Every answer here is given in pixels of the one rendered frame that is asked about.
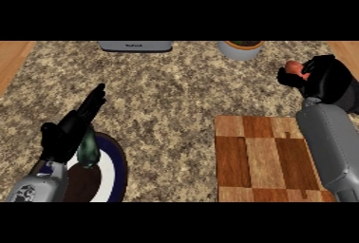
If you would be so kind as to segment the white plate with blue rim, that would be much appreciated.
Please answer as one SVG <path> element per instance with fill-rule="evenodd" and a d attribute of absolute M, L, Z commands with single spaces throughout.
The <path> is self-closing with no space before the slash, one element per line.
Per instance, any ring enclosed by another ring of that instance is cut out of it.
<path fill-rule="evenodd" d="M 114 138 L 100 132 L 96 132 L 96 143 L 100 152 L 96 164 L 100 171 L 100 184 L 90 202 L 121 202 L 127 185 L 124 150 Z M 74 164 L 80 164 L 77 156 L 72 156 L 68 162 L 68 170 Z"/>

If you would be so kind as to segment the orange sweet potato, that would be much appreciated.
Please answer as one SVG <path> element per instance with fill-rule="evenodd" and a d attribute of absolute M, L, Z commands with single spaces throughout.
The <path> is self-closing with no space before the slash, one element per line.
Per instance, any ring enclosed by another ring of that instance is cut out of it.
<path fill-rule="evenodd" d="M 310 74 L 303 74 L 301 69 L 303 65 L 297 61 L 287 61 L 285 71 L 288 72 L 288 74 L 295 74 L 304 81 L 307 81 Z"/>

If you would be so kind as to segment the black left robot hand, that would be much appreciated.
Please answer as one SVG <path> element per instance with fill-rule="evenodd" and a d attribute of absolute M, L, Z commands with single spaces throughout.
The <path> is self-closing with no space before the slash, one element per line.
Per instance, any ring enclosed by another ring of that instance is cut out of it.
<path fill-rule="evenodd" d="M 83 141 L 96 113 L 105 104 L 105 84 L 90 92 L 77 110 L 71 110 L 58 124 L 41 125 L 40 160 L 66 164 Z"/>

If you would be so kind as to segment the grey plant pot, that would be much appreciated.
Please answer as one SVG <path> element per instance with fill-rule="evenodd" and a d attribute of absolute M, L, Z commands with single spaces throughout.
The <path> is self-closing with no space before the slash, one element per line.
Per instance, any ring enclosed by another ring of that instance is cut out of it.
<path fill-rule="evenodd" d="M 263 41 L 219 41 L 217 46 L 228 58 L 236 61 L 247 61 L 257 57 Z"/>

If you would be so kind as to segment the dark brown round object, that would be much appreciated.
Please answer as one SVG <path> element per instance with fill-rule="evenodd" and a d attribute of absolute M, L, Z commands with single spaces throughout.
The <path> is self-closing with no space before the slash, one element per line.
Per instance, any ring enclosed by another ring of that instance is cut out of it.
<path fill-rule="evenodd" d="M 90 202 L 100 184 L 99 167 L 84 168 L 80 164 L 74 164 L 68 170 L 68 178 L 64 201 Z"/>

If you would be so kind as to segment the dark green vegetable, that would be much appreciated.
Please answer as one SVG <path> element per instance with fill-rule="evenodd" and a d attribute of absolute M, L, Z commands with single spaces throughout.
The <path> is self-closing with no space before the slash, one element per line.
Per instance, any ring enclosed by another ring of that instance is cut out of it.
<path fill-rule="evenodd" d="M 96 166 L 100 158 L 100 152 L 96 143 L 96 131 L 89 126 L 83 141 L 77 149 L 77 162 L 84 168 Z"/>

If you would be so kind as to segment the checkered wooden cutting board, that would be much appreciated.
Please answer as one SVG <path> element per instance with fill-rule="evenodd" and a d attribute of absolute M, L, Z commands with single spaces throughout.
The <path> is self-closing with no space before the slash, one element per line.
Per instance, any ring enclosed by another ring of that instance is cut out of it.
<path fill-rule="evenodd" d="M 214 118 L 217 200 L 331 202 L 307 143 L 290 117 Z"/>

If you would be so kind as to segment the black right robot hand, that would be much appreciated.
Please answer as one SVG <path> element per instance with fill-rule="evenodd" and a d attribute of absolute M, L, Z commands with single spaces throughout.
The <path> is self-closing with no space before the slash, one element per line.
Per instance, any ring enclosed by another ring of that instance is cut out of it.
<path fill-rule="evenodd" d="M 304 99 L 316 98 L 322 103 L 337 103 L 344 95 L 352 95 L 356 80 L 332 54 L 315 56 L 303 65 L 301 73 L 309 73 L 304 81 L 295 74 L 288 74 L 285 67 L 278 70 L 278 83 L 297 88 Z"/>

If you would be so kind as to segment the grey appliance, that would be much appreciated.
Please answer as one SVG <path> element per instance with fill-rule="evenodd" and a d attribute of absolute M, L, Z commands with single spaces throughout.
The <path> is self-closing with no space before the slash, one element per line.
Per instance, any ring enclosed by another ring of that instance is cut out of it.
<path fill-rule="evenodd" d="M 99 41 L 103 51 L 109 52 L 168 52 L 173 49 L 171 41 Z"/>

